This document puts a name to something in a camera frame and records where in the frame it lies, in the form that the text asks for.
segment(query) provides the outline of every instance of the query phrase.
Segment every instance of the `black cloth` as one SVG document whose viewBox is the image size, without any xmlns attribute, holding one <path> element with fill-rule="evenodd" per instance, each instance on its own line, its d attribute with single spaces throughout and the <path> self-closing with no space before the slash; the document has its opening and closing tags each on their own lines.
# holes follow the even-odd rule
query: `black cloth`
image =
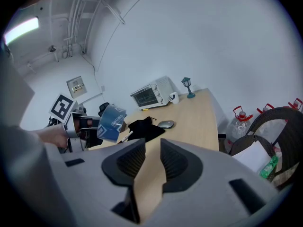
<svg viewBox="0 0 303 227">
<path fill-rule="evenodd" d="M 132 135 L 128 137 L 128 140 L 145 138 L 145 142 L 148 142 L 165 132 L 163 128 L 152 124 L 151 117 L 137 120 L 131 123 L 128 127 L 129 131 L 133 131 Z"/>
</svg>

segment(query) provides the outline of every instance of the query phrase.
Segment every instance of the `white paper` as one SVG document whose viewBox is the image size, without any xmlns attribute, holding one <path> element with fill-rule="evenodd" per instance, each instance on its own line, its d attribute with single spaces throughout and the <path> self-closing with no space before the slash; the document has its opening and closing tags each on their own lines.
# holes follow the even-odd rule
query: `white paper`
<svg viewBox="0 0 303 227">
<path fill-rule="evenodd" d="M 236 160 L 247 166 L 255 173 L 259 173 L 268 162 L 270 157 L 259 141 L 233 156 Z"/>
</svg>

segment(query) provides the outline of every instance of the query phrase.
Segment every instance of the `white ceiling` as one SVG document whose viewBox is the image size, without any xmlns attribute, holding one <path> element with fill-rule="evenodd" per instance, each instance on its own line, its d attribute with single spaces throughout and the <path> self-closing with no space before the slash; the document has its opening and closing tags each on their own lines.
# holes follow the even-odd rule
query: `white ceiling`
<svg viewBox="0 0 303 227">
<path fill-rule="evenodd" d="M 67 25 L 72 2 L 73 0 L 52 0 L 52 2 L 51 0 L 41 0 L 33 6 L 19 10 L 14 15 L 7 31 L 29 18 L 38 17 L 39 19 L 38 29 L 30 31 L 9 43 L 9 48 L 14 57 L 14 66 L 17 69 L 26 66 L 28 63 L 33 63 L 36 66 L 44 64 L 45 60 L 41 59 L 49 53 L 48 48 L 51 45 L 57 47 L 58 58 L 62 58 L 62 53 L 66 50 L 66 41 L 64 39 L 67 38 Z M 51 26 L 50 4 L 52 4 Z M 96 5 L 97 2 L 87 1 L 85 3 L 77 37 L 78 44 L 84 44 L 90 19 Z"/>
</svg>

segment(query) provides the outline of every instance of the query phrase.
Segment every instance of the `woven chair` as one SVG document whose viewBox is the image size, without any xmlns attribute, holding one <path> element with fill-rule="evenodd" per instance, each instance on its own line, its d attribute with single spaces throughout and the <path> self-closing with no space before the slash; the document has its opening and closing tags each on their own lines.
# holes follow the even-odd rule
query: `woven chair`
<svg viewBox="0 0 303 227">
<path fill-rule="evenodd" d="M 257 129 L 267 121 L 274 119 L 287 120 L 287 123 L 278 136 L 274 145 L 279 144 L 282 153 L 282 168 L 280 171 L 270 174 L 268 180 L 272 179 L 287 171 L 296 165 L 303 155 L 303 113 L 298 110 L 286 107 L 269 109 L 260 114 L 255 121 L 251 124 L 246 136 L 238 139 L 232 146 L 230 155 L 233 156 L 247 147 L 249 147 L 254 141 L 259 140 L 261 145 L 270 157 L 272 157 L 272 145 L 264 138 L 256 135 L 248 135 L 249 132 L 255 133 Z M 285 187 L 293 181 L 293 177 L 290 177 L 281 187 Z"/>
</svg>

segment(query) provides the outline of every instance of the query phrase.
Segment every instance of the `white wall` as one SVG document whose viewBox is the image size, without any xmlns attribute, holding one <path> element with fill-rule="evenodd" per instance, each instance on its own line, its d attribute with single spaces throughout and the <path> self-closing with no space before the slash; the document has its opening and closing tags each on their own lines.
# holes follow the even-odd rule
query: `white wall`
<svg viewBox="0 0 303 227">
<path fill-rule="evenodd" d="M 94 79 L 94 70 L 82 56 L 73 56 L 41 66 L 36 74 L 24 77 L 35 95 L 27 107 L 20 127 L 25 130 L 37 130 L 48 123 L 49 110 L 59 93 L 71 96 L 66 81 L 81 76 L 87 93 L 76 98 L 83 103 L 90 116 L 98 116 L 99 106 L 104 103 L 100 89 Z"/>
<path fill-rule="evenodd" d="M 136 109 L 129 96 L 167 75 L 178 92 L 209 88 L 219 133 L 233 108 L 303 98 L 302 41 L 277 0 L 112 0 L 125 25 L 100 8 L 89 51 L 105 100 Z"/>
</svg>

